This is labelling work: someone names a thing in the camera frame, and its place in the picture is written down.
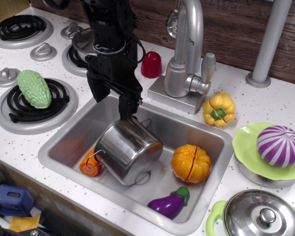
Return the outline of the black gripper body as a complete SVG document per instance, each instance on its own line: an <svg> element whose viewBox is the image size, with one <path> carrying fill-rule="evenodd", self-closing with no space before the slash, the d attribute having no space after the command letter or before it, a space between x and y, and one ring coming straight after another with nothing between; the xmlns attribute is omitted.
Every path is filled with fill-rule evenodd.
<svg viewBox="0 0 295 236"><path fill-rule="evenodd" d="M123 51L97 56L86 56L88 72L104 77L105 85L119 95L125 93L141 96L142 86L136 79L134 72L138 62L137 43L127 43Z"/></svg>

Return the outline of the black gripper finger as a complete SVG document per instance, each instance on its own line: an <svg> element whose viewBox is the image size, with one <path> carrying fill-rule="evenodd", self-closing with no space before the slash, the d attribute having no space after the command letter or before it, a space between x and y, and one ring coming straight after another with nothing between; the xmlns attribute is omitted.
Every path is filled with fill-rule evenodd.
<svg viewBox="0 0 295 236"><path fill-rule="evenodd" d="M87 72L88 84L96 102L100 102L110 94L110 88L105 85L104 77Z"/></svg>
<svg viewBox="0 0 295 236"><path fill-rule="evenodd" d="M120 120L127 120L137 113L138 107L142 104L142 98L135 95L125 93L119 97L118 110Z"/></svg>

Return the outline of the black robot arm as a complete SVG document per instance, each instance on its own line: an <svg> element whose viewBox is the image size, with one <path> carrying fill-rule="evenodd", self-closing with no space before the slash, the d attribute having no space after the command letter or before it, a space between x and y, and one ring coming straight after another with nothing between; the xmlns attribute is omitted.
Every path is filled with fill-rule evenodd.
<svg viewBox="0 0 295 236"><path fill-rule="evenodd" d="M138 58L142 46L134 34L137 15L127 0L84 0L84 13L93 33L94 56L86 56L87 79L96 102L111 91L119 95L121 120L137 112L142 102L142 86L135 70L143 59Z"/></svg>

